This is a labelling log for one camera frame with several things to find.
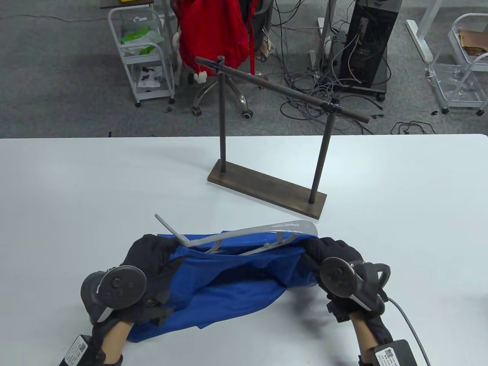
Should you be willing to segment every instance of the gray plastic hanger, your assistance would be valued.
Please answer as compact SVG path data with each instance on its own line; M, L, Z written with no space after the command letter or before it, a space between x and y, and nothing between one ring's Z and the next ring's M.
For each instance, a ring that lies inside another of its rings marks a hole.
M311 223L310 221L306 221L306 220L296 220L296 221L288 221L286 223L256 226L256 227L250 227L247 229L239 229L239 230L234 230L234 231L228 231L226 233L215 234L215 235L211 235L211 236L208 236L208 237L202 238L202 239L189 240L184 235L178 234L171 226L168 225L168 223L166 221L164 221L161 218L161 216L159 216L158 214L156 214L154 216L156 217L156 219L158 219L158 221L160 223L163 224L163 226L166 229L169 230L169 232L171 234L173 234L178 239L178 241L182 245L184 245L188 248L191 248L193 246L200 246L200 245L204 245L204 244L208 244L208 243L215 243L215 245L212 248L210 248L208 251L206 251L206 253L208 253L208 254L216 253L216 251L222 245L222 241L225 239L236 238L239 236L245 236L245 235L251 235L251 234L276 233L277 234L277 240L276 240L276 242L274 242L272 244L266 243L261 248L250 250L250 251L242 253L240 255L257 254L257 253L265 252L265 251L270 250L270 249L275 249L279 246L291 243L300 234L318 236L317 228L315 227L314 223ZM292 235L289 238L284 239L283 233L293 233L295 235Z

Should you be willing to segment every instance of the brown item on shelf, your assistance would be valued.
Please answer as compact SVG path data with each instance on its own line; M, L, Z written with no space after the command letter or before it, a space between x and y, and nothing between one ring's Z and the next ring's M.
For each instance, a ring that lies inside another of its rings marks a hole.
M461 29L459 38L461 46L469 56L479 56L488 52L488 33Z

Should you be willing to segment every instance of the vertical pole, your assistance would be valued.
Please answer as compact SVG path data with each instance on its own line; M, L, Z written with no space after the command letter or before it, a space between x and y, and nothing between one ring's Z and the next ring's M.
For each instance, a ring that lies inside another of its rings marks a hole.
M217 60L225 64L224 56L219 56ZM219 78L219 127L220 127L220 172L227 171L225 161L225 74L220 72Z
M327 117L325 122L324 136L322 137L322 144L320 146L319 159L317 160L317 167L315 168L315 176L313 177L312 189L310 190L309 204L315 203L315 197L317 196L317 190L319 189L320 177L322 176L322 169L324 168L325 156L327 155L327 149L329 148L330 136L332 136L332 130L334 128L336 114L331 113Z
M432 22L434 21L434 18L442 5L442 1L443 0L430 0L430 4L422 17L417 30L417 38L421 41L425 39L427 32L429 31L430 26L432 25Z
M164 14L164 26L166 27L166 30L168 31L168 36L169 36L169 48L171 49L171 56L173 57L173 68L176 69L178 68L178 55L176 54L175 49L173 48L173 36L175 35L173 33L173 27L171 26L171 19L169 18L169 10L168 10L168 4L166 0L161 1L162 6L163 6L163 14Z
M334 19L334 12L337 0L328 0L325 8L324 26L320 35L319 49L317 50L317 59L315 61L314 69L318 70L322 65L322 58L324 58L325 42L330 37L332 23L330 20Z

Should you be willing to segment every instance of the black computer tower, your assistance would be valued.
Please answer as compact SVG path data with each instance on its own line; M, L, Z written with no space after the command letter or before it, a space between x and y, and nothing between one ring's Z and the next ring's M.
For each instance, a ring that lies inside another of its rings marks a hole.
M357 0L354 6L339 79L372 87L402 0Z

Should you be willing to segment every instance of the gray carpet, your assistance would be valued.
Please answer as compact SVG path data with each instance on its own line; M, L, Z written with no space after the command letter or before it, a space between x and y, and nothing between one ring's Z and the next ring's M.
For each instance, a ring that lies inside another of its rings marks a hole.
M432 116L440 110L433 89L425 78L422 62L404 25L405 19L420 20L426 0L404 0L388 49L392 78L388 82L384 111L362 99L351 98L347 105L368 114L383 113L371 120L375 134L388 134L398 121L431 123L437 133L488 134L488 113L478 117L473 109L452 108L447 115ZM449 25L467 12L486 12L485 0L446 0L427 41L435 52L446 38ZM281 0L281 10L290 9L294 0ZM344 18L348 0L339 0L335 20ZM289 27L314 27L325 6L320 0L306 0ZM50 14L67 19L104 17L98 0L2 1L1 16L11 14ZM106 21L65 23L54 19L14 18L0 20L2 57L0 58L0 138L31 137L114 137L131 136L212 136L218 134L217 93L203 103L203 115L195 118L190 106L198 86L180 87L173 111L163 113L167 99L143 102L134 107L129 85L116 53ZM279 48L280 40L271 34ZM308 51L318 43L316 29L287 31L289 67L294 71L309 66ZM257 63L258 70L280 80L276 59ZM316 122L300 122L283 117L279 105L283 98L271 91L242 85L254 111L244 120L228 100L227 131L230 135L310 135L319 134ZM360 134L346 120L336 133Z

